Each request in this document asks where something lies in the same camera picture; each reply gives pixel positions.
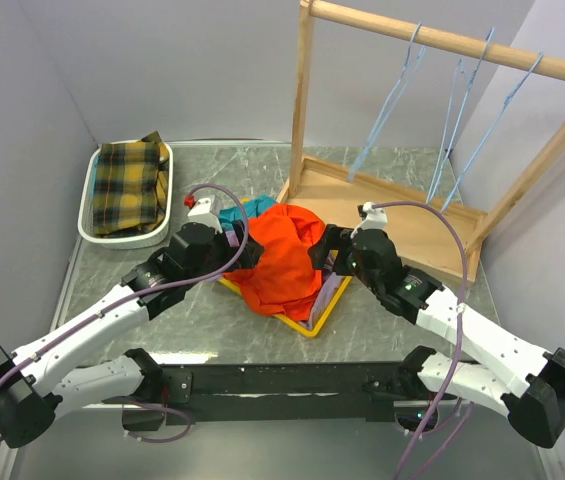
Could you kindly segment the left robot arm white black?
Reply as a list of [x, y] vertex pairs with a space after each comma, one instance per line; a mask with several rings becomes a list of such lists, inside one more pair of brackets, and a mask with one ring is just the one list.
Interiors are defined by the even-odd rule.
[[264, 248], [246, 222], [233, 226], [236, 245], [221, 229], [184, 224], [167, 246], [133, 267], [81, 314], [12, 352], [0, 346], [0, 443], [25, 446], [55, 420], [102, 401], [174, 414], [165, 404], [163, 369], [144, 349], [130, 349], [95, 367], [80, 364], [115, 337], [183, 301], [198, 283], [254, 268]]

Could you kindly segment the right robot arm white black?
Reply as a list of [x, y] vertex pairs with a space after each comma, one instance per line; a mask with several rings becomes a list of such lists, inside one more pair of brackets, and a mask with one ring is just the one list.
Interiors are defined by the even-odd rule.
[[503, 415], [539, 447], [556, 444], [565, 429], [565, 349], [549, 352], [528, 343], [460, 303], [439, 280], [403, 264], [380, 229], [329, 224], [309, 249], [314, 269], [321, 269], [331, 252], [337, 254], [336, 274], [357, 278], [387, 311], [470, 357], [454, 364], [432, 350], [411, 353], [399, 376], [407, 396], [419, 399], [445, 390]]

